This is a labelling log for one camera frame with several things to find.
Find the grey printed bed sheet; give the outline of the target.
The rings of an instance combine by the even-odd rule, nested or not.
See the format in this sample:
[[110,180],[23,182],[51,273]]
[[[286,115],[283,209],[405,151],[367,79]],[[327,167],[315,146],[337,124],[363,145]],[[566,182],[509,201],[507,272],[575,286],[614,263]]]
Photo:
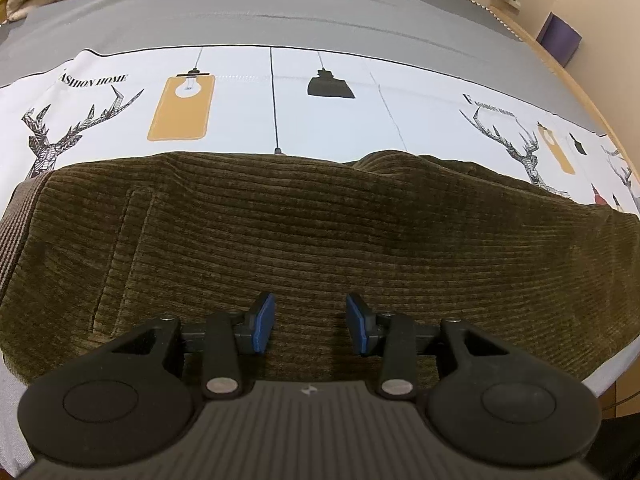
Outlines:
[[[80,0],[1,29],[1,222],[68,166],[168,153],[472,162],[639,221],[620,150],[471,0]],[[20,479],[595,479],[598,397],[478,326],[378,316],[370,376],[270,379],[239,311],[163,314],[23,382],[1,350]]]

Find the wooden bed frame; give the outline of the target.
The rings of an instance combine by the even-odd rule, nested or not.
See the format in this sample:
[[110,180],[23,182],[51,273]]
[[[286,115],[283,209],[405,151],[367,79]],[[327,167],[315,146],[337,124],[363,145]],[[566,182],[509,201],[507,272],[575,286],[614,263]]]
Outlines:
[[493,4],[488,6],[488,11],[536,53],[537,58],[539,58],[541,62],[548,67],[548,70],[550,70],[556,78],[559,78],[559,80],[562,81],[564,86],[572,92],[572,95],[577,99],[582,108],[599,126],[603,128],[604,132],[612,140],[616,148],[620,150],[620,154],[622,154],[624,159],[626,159],[626,162],[628,162],[629,167],[632,170],[637,171],[630,156],[624,149],[623,144],[620,143],[620,139],[616,136],[611,125],[606,121],[600,110],[598,110],[597,105],[593,103],[593,100],[590,99],[584,89],[572,76],[570,76],[570,73],[541,44],[538,44],[533,36],[530,36],[520,24],[514,21],[513,18],[503,13]]

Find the olive green corduroy pants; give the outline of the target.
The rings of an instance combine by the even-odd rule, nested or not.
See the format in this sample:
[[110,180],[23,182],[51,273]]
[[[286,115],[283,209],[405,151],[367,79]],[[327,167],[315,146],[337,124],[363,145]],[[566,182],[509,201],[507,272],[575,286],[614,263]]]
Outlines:
[[586,378],[639,333],[639,221],[472,164],[168,153],[20,184],[1,222],[1,350],[23,382],[163,314],[277,300],[270,379],[370,376],[351,292],[460,318]]

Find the purple box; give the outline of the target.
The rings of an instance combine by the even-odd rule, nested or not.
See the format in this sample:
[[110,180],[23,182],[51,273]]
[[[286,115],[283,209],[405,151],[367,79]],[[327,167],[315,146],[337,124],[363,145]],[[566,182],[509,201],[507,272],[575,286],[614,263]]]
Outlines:
[[566,67],[582,42],[582,35],[557,15],[550,13],[536,38],[562,67]]

